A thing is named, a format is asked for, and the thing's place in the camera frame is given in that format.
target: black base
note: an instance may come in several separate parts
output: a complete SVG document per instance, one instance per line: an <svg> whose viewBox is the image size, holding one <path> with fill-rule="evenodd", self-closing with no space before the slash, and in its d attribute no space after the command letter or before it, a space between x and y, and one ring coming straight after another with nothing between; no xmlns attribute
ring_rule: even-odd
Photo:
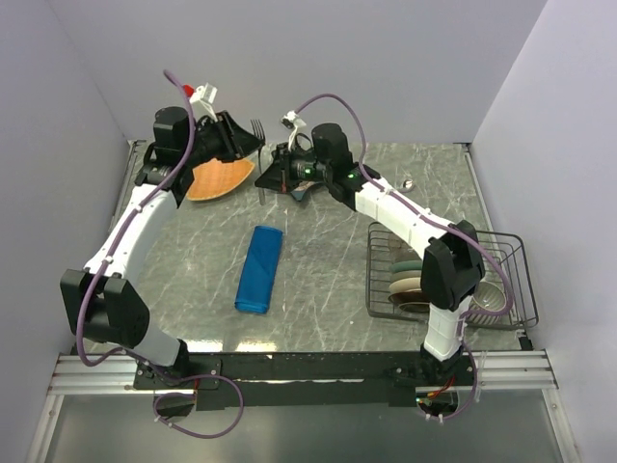
<svg viewBox="0 0 617 463"><path fill-rule="evenodd" d="M416 406L416 387L439 388L452 374L456 385L470 386L473 377L468 367L468 357L462 356L447 376L435 371L427 375L422 371L426 359L419 352L211 353L190 354L189 374L214 371L233 380L246 406L387 403L410 407ZM135 376L137 390L195 387L193 382L166 384L142 365L138 370L142 373ZM221 410L237 403L229 385L200 382L197 410Z"/></svg>

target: fork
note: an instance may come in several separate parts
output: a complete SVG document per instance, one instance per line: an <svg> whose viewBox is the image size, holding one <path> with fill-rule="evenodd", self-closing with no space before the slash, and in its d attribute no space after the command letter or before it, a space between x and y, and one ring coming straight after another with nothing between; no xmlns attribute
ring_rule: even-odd
<svg viewBox="0 0 617 463"><path fill-rule="evenodd" d="M251 127L253 128L253 134L259 141L266 143L266 133L263 130L263 125L261 125L261 121L259 119L251 119ZM259 175L261 176L263 172L261 171L261 150L263 150L263 145L259 148L257 152L257 166L259 167ZM263 188L258 188L259 193L259 204L266 204L266 196Z"/></svg>

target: light purple wall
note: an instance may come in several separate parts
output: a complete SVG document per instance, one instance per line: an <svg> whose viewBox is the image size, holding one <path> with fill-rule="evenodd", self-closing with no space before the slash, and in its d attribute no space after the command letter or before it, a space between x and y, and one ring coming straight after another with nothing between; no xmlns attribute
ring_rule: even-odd
<svg viewBox="0 0 617 463"><path fill-rule="evenodd" d="M585 461L617 449L617 3L549 0L473 142L494 223L520 233Z"/></svg>
<svg viewBox="0 0 617 463"><path fill-rule="evenodd" d="M469 142L546 0L50 0L129 138L176 98L173 69L220 88L220 109L246 125L338 93L371 141ZM308 123L344 109L323 102Z"/></svg>
<svg viewBox="0 0 617 463"><path fill-rule="evenodd" d="M109 226L127 144L42 0L0 3L0 460L23 461L58 353L59 282Z"/></svg>

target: dish rack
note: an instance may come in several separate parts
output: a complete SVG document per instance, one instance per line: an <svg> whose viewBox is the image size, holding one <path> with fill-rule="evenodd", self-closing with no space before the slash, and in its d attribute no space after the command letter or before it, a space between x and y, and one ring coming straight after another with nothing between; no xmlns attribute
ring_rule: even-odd
<svg viewBox="0 0 617 463"><path fill-rule="evenodd" d="M533 294L527 256L523 241L515 234L495 231L478 231L478 242L501 265L501 268L510 279L514 289L514 306L508 315L504 315L492 325L469 326L491 330L527 329L538 324L538 309ZM389 297L390 271L389 267L395 262L397 249L392 243L399 240L407 245L394 233L378 222L368 227L368 245L366 259L366 309L370 316L428 322L428 313L413 313L398 309L392 304ZM503 283L494 268L484 259L486 275L484 281L491 282L501 290Z"/></svg>

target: blue towel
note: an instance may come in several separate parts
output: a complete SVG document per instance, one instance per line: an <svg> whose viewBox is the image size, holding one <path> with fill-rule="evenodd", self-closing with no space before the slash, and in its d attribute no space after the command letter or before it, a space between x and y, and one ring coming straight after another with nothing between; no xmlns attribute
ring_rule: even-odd
<svg viewBox="0 0 617 463"><path fill-rule="evenodd" d="M281 230L255 227L235 296L235 308L238 311L268 312L281 247Z"/></svg>

